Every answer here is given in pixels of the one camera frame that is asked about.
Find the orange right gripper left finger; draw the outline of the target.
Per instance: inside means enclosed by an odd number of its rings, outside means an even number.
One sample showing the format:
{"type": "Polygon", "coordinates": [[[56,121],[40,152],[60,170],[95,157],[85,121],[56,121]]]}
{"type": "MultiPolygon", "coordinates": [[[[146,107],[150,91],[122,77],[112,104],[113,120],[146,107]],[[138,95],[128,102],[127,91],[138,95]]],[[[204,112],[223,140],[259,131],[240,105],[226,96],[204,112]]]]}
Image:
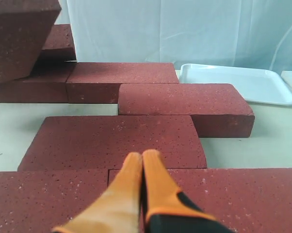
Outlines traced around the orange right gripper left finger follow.
{"type": "Polygon", "coordinates": [[[138,152],[129,153],[122,168],[101,196],[53,233],[137,233],[143,162],[138,152]]]}

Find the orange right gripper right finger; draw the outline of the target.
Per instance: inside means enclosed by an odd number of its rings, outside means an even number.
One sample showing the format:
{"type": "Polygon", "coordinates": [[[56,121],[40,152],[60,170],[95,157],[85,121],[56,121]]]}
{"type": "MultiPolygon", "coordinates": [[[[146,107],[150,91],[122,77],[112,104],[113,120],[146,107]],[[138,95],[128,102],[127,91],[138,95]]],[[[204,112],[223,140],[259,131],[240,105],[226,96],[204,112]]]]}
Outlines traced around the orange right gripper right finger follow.
{"type": "Polygon", "coordinates": [[[169,174],[158,150],[143,156],[143,214],[146,233],[228,233],[230,229],[205,213],[169,174]]]}

